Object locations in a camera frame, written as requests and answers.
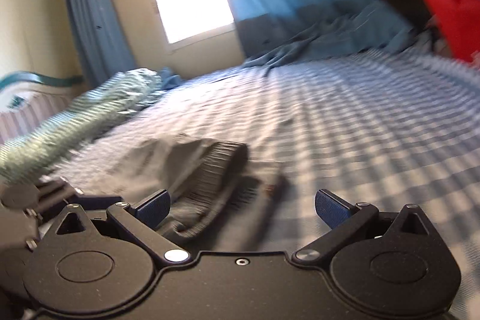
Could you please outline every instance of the bed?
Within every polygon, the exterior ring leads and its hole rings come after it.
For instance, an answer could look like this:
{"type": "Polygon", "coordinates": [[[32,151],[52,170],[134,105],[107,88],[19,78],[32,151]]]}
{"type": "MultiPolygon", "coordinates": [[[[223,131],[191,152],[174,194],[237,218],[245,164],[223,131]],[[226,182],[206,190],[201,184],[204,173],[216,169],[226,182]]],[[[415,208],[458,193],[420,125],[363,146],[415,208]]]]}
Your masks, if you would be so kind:
{"type": "Polygon", "coordinates": [[[289,188],[258,250],[306,245],[328,231],[314,195],[327,188],[381,210],[423,207],[462,271],[452,307],[480,313],[480,74],[409,49],[370,50],[265,72],[232,68],[168,92],[57,166],[86,193],[126,150],[161,134],[247,143],[282,164],[289,188]]]}

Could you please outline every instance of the teal strap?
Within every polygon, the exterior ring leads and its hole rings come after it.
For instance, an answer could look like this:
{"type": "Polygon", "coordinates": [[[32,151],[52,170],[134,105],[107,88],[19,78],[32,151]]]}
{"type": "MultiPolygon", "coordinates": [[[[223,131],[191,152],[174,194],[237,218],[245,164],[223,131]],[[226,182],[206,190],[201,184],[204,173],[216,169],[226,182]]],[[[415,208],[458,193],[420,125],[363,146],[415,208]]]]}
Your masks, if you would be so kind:
{"type": "Polygon", "coordinates": [[[8,74],[0,80],[0,92],[6,87],[20,82],[38,83],[52,87],[72,87],[73,85],[81,84],[83,82],[83,76],[76,75],[66,79],[59,79],[57,77],[35,74],[33,72],[18,71],[8,74]]]}

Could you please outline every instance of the screw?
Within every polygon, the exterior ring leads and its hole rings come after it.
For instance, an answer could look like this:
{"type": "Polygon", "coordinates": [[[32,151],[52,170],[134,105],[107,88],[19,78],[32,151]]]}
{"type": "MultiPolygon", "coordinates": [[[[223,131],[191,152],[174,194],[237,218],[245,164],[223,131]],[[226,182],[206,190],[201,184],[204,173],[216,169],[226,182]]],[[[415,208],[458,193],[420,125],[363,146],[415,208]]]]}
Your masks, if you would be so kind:
{"type": "Polygon", "coordinates": [[[247,264],[250,264],[250,261],[248,259],[237,259],[235,260],[235,263],[238,264],[239,266],[246,266],[247,264]]]}
{"type": "Polygon", "coordinates": [[[170,262],[178,263],[187,260],[190,254],[185,250],[169,250],[163,254],[163,257],[170,262]]]}
{"type": "Polygon", "coordinates": [[[297,251],[295,257],[303,262],[312,262],[320,257],[320,252],[307,248],[306,250],[297,251]]]}
{"type": "Polygon", "coordinates": [[[35,248],[37,248],[37,243],[33,239],[27,240],[26,244],[27,244],[28,249],[32,252],[35,250],[35,248]]]}

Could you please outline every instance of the metal rivet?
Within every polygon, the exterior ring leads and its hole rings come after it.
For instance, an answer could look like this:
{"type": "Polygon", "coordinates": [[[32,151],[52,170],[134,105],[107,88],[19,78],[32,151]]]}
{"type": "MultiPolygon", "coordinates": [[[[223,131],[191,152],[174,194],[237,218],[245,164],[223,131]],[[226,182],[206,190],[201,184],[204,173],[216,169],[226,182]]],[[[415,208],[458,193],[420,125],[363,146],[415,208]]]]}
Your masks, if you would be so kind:
{"type": "Polygon", "coordinates": [[[190,257],[190,254],[185,250],[169,250],[164,255],[164,258],[169,262],[183,262],[190,257]]]}
{"type": "Polygon", "coordinates": [[[250,261],[245,258],[240,258],[235,260],[235,263],[238,264],[239,266],[246,266],[247,264],[250,264],[250,261]]]}
{"type": "Polygon", "coordinates": [[[307,248],[306,250],[297,251],[295,257],[304,262],[312,262],[320,257],[320,252],[307,248]]]}

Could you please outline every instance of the gray fabric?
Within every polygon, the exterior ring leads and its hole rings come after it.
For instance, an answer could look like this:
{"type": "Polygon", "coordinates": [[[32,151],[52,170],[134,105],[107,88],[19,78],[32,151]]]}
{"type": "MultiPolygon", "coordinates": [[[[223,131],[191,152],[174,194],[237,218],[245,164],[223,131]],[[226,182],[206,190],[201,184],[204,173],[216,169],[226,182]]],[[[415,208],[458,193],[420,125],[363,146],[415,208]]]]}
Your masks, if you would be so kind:
{"type": "Polygon", "coordinates": [[[283,196],[283,185],[279,163],[250,161],[236,194],[215,222],[212,232],[208,232],[207,249],[219,252],[257,250],[258,241],[265,234],[283,196]]]}
{"type": "Polygon", "coordinates": [[[235,68],[189,81],[82,150],[58,175],[88,189],[126,148],[164,133],[246,143],[250,159],[281,162],[289,180],[259,249],[294,251],[328,231],[315,214],[319,188],[384,211],[417,203],[462,271],[453,314],[476,320],[479,72],[414,50],[371,50],[264,73],[235,68]]]}
{"type": "MultiPolygon", "coordinates": [[[[162,135],[126,150],[118,164],[93,180],[89,187],[104,194],[122,195],[130,203],[159,189],[167,189],[172,205],[169,216],[157,231],[170,241],[184,245],[198,238],[215,221],[235,191],[244,191],[239,184],[246,176],[261,183],[265,175],[269,176],[268,186],[274,191],[280,176],[279,165],[249,163],[246,144],[193,139],[184,134],[162,135]]],[[[270,205],[262,196],[255,195],[255,198],[258,199],[248,202],[247,208],[240,208],[242,214],[235,219],[240,226],[251,225],[247,235],[242,235],[242,230],[229,228],[227,238],[209,238],[209,246],[213,245],[212,240],[216,247],[229,251],[246,250],[247,245],[252,245],[250,241],[270,205]]],[[[228,220],[221,224],[231,226],[228,220]]]]}
{"type": "Polygon", "coordinates": [[[83,75],[91,88],[136,67],[112,0],[66,0],[83,75]]]}

